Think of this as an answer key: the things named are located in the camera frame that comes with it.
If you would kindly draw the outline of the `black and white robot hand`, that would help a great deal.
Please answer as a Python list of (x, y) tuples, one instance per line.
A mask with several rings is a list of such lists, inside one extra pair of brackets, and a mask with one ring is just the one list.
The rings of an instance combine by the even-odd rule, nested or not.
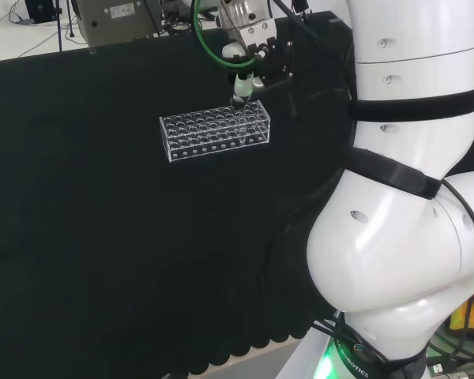
[(274, 19), (226, 31), (230, 43), (223, 47), (222, 59), (229, 65), (233, 107), (243, 108), (263, 92), (290, 82), (293, 76), (292, 43), (279, 42)]

